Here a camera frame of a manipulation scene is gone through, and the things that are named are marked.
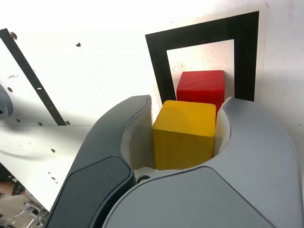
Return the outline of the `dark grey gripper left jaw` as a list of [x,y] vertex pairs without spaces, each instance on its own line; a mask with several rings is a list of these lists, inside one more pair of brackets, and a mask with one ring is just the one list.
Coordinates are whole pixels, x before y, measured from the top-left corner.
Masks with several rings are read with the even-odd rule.
[[102,227],[114,204],[136,185],[134,172],[154,167],[151,97],[133,96],[106,112],[91,128],[45,227]]

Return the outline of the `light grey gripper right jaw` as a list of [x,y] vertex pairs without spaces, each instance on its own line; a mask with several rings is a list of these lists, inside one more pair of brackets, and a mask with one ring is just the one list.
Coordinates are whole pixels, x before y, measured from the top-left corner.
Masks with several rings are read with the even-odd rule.
[[136,185],[104,227],[298,227],[298,152],[288,133],[254,102],[231,98],[221,112],[228,136],[217,156]]

